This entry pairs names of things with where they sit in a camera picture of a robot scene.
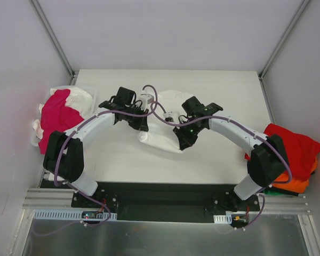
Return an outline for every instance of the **metal bar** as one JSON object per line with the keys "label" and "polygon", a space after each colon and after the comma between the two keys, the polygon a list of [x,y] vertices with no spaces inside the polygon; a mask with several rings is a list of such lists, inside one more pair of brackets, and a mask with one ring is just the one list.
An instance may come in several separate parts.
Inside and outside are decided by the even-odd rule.
{"label": "metal bar", "polygon": [[70,85],[76,85],[78,73],[79,73],[79,71],[75,71],[74,72],[74,75],[73,75],[73,77],[72,77],[72,79],[70,81]]}
{"label": "metal bar", "polygon": [[304,13],[306,7],[308,6],[308,4],[310,2],[311,2],[311,0],[302,0],[302,2],[300,3],[298,9],[296,10],[295,14],[293,15],[292,19],[290,20],[289,25],[284,30],[283,35],[279,39],[278,43],[276,44],[276,46],[274,48],[274,51],[272,52],[272,54],[269,57],[269,60],[267,61],[265,67],[263,68],[262,72],[260,73],[261,79],[263,77],[265,77],[265,75],[267,74],[267,72],[270,69],[270,67],[272,66],[274,60],[276,59],[276,57],[280,53],[281,49],[283,48],[287,38],[291,34],[292,30],[295,28],[297,22],[301,18],[302,14]]}
{"label": "metal bar", "polygon": [[27,243],[28,232],[34,216],[34,210],[23,210],[22,218],[20,220],[19,230],[13,247],[8,251],[9,256],[22,256],[23,250]]}
{"label": "metal bar", "polygon": [[40,188],[41,185],[42,185],[42,182],[43,182],[43,179],[44,179],[44,176],[45,176],[45,171],[46,170],[42,167],[42,171],[41,171],[42,175],[41,175],[41,177],[39,179],[38,188]]}
{"label": "metal bar", "polygon": [[[71,209],[73,197],[72,189],[45,189],[32,188],[27,191],[23,204],[24,209]],[[265,214],[310,214],[311,210],[304,195],[293,196],[270,196],[266,195]]]}
{"label": "metal bar", "polygon": [[263,78],[260,78],[260,77],[259,77],[259,80],[260,80],[260,85],[261,85],[261,88],[262,88],[263,97],[265,99],[265,103],[266,103],[266,106],[267,106],[267,110],[268,110],[270,121],[273,124],[276,124],[274,111],[273,111],[273,108],[271,107],[271,104],[270,104],[270,101],[269,101],[269,98],[268,98],[268,94],[267,94],[267,91],[266,91],[265,80]]}
{"label": "metal bar", "polygon": [[51,43],[53,44],[55,50],[57,51],[59,58],[61,59],[64,67],[66,68],[69,75],[72,77],[74,75],[74,71],[71,67],[71,64],[68,61],[68,59],[66,58],[66,55],[65,55],[59,41],[57,40],[57,37],[56,37],[49,21],[46,18],[45,13],[44,13],[39,1],[38,0],[30,0],[30,3],[32,5],[32,7],[34,8],[34,10],[36,11],[43,27],[46,30],[47,35],[49,36],[49,38],[51,40]]}
{"label": "metal bar", "polygon": [[298,218],[309,256],[320,256],[320,242],[311,223],[311,216],[299,215]]}

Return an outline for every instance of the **orange cloth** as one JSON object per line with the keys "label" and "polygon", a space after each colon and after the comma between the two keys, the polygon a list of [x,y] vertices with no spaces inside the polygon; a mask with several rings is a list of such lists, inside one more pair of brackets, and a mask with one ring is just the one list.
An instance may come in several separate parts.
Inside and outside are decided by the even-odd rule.
{"label": "orange cloth", "polygon": [[[310,171],[311,173],[315,171],[317,165],[318,165],[318,159],[315,158],[313,166]],[[285,181],[285,180],[288,180],[288,178],[289,178],[288,174],[282,173],[275,181]],[[295,193],[304,193],[308,185],[309,185],[309,180],[303,181],[293,177],[291,182],[287,184],[273,184],[273,187],[288,190]]]}

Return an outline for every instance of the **white cloth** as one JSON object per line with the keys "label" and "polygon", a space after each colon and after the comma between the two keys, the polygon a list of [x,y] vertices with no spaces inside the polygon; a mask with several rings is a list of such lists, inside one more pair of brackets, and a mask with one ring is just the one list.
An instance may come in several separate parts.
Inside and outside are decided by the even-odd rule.
{"label": "white cloth", "polygon": [[[66,88],[70,90],[69,96],[66,98],[65,106],[73,108],[77,110],[84,119],[89,117],[91,113],[91,106],[93,98],[92,96],[87,93],[86,91],[78,88],[78,87],[71,87]],[[54,95],[55,91],[57,89],[51,88],[50,89],[50,95]],[[44,104],[39,104],[39,112],[42,113],[42,109],[44,107]],[[33,122],[33,129],[36,131],[36,135],[39,139],[43,138],[43,132],[44,130],[41,127],[40,120],[36,119]]]}
{"label": "white cloth", "polygon": [[[164,106],[166,112],[178,111],[180,115],[186,115],[181,105],[191,97],[193,97],[192,94],[174,90],[158,93],[158,101]],[[163,117],[163,111],[160,107],[157,107],[155,112]],[[179,140],[173,132],[173,126],[164,124],[154,115],[147,117],[147,123],[149,131],[138,134],[138,139],[142,143],[171,153],[182,153]]]}
{"label": "white cloth", "polygon": [[44,130],[41,127],[41,122],[37,119],[33,122],[33,129],[36,131],[36,135],[39,139],[43,138]]}
{"label": "white cloth", "polygon": [[[65,106],[77,110],[84,119],[92,113],[90,112],[92,106],[92,96],[86,91],[78,88],[67,88],[70,90],[69,96],[66,98]],[[50,95],[54,95],[56,89],[50,89]]]}

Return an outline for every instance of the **metal frame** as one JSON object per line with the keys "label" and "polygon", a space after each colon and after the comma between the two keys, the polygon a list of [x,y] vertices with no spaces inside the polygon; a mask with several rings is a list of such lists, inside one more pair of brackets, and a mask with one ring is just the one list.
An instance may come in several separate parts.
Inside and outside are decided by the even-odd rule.
{"label": "metal frame", "polygon": [[[32,7],[36,11],[40,22],[42,23],[51,43],[53,44],[59,58],[61,59],[64,67],[70,75],[70,84],[75,85],[77,80],[78,72],[75,72],[69,63],[49,21],[38,0],[29,0]],[[302,15],[306,11],[306,8],[309,6],[311,0],[302,0],[295,14],[293,15],[291,21],[280,37],[278,43],[276,44],[275,49],[270,55],[266,65],[263,70],[260,72],[259,80],[261,88],[263,91],[263,96],[266,101],[268,108],[270,120],[275,123],[275,116],[270,105],[267,92],[266,84],[263,80],[265,75],[270,70],[275,59],[281,52],[289,36],[293,32],[297,22],[301,19]],[[30,189],[28,190],[26,199],[23,204],[23,212],[21,219],[19,221],[19,229],[14,233],[15,239],[12,242],[12,250],[9,252],[9,255],[18,256],[23,252],[25,242],[27,239],[28,231],[31,225],[31,221],[34,215],[34,209],[71,209],[71,200],[73,197],[73,190],[71,189]],[[293,214],[298,215],[300,226],[305,238],[306,246],[308,252],[311,256],[320,255],[320,240],[316,232],[313,218],[311,216],[312,212],[309,208],[307,199],[305,195],[300,195],[297,198],[290,196],[266,196],[266,206],[264,214]]]}
{"label": "metal frame", "polygon": [[285,42],[287,41],[287,39],[290,36],[290,34],[292,33],[293,29],[297,25],[297,22],[301,19],[302,15],[304,14],[304,12],[310,2],[311,2],[311,0],[302,0],[302,2],[300,3],[298,9],[296,10],[292,19],[290,20],[287,28],[284,30],[281,38],[278,40],[278,43],[276,44],[274,51],[270,55],[267,63],[265,64],[265,67],[263,68],[262,72],[260,72],[260,75],[259,75],[260,80],[262,80],[265,77],[268,70],[271,68],[274,60],[277,58],[277,56],[280,53],[281,49],[283,48]]}
{"label": "metal frame", "polygon": [[[213,223],[214,215],[225,215],[217,198],[221,198],[234,185],[210,184],[161,184],[161,183],[118,183],[99,182],[105,190],[106,205],[117,213],[118,220]],[[251,212],[260,210],[258,197],[253,195],[247,205]],[[307,212],[303,199],[300,213]],[[24,208],[73,210],[100,206],[93,204],[71,189],[30,189],[23,204]]]}
{"label": "metal frame", "polygon": [[311,215],[299,215],[298,218],[308,254],[310,256],[320,256],[320,238],[316,232],[313,217]]}
{"label": "metal frame", "polygon": [[69,73],[69,75],[71,77],[74,76],[74,70],[71,67],[71,64],[68,60],[68,58],[66,57],[64,50],[62,49],[62,46],[60,45],[60,43],[58,42],[58,39],[49,23],[49,21],[47,20],[47,17],[45,16],[45,13],[39,3],[38,0],[29,0],[33,9],[35,10],[38,18],[41,21],[41,24],[43,25],[47,35],[49,36],[49,39],[51,41],[51,43],[53,44],[60,60],[62,61],[64,67],[66,68],[67,72]]}
{"label": "metal frame", "polygon": [[[30,188],[27,191],[23,209],[71,209],[74,190],[56,188]],[[72,208],[89,210],[90,208]],[[264,214],[309,215],[310,206],[304,194],[298,197],[266,195]]]}

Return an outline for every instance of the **black joint housing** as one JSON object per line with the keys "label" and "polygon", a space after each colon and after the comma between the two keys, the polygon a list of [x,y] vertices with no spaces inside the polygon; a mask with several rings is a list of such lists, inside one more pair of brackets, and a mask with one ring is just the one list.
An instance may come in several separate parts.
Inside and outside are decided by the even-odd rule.
{"label": "black joint housing", "polygon": [[[268,137],[267,141],[289,165],[282,138],[274,134]],[[250,161],[247,163],[247,170],[251,179],[257,185],[266,188],[272,184],[286,168],[275,153],[265,143],[262,143],[261,145],[255,146],[251,151]]]}
{"label": "black joint housing", "polygon": [[[129,114],[144,115],[147,112],[143,111],[140,107],[133,105],[133,97],[136,97],[136,93],[124,87],[120,87],[117,94],[112,97],[112,102],[104,101],[99,104],[99,108],[106,108],[109,110],[119,110]],[[115,124],[118,121],[125,120],[129,126],[137,131],[148,132],[147,117],[132,117],[123,114],[115,114]]]}
{"label": "black joint housing", "polygon": [[[54,131],[49,137],[43,167],[54,174],[58,155],[68,136],[64,132]],[[58,175],[69,182],[76,181],[84,169],[83,143],[80,139],[70,139],[66,148],[67,153],[62,154]]]}
{"label": "black joint housing", "polygon": [[[189,117],[188,122],[199,117],[212,116],[214,113],[223,110],[222,107],[215,103],[205,106],[204,104],[200,103],[195,96],[186,100],[181,106]],[[180,150],[191,147],[198,139],[198,133],[200,133],[200,131],[204,128],[210,128],[208,119],[204,119],[181,128],[175,127],[173,132],[178,137]]]}
{"label": "black joint housing", "polygon": [[218,200],[218,205],[227,211],[237,212],[242,206],[246,204],[246,201],[241,200],[235,193],[234,189],[230,190],[228,194],[225,194]]}

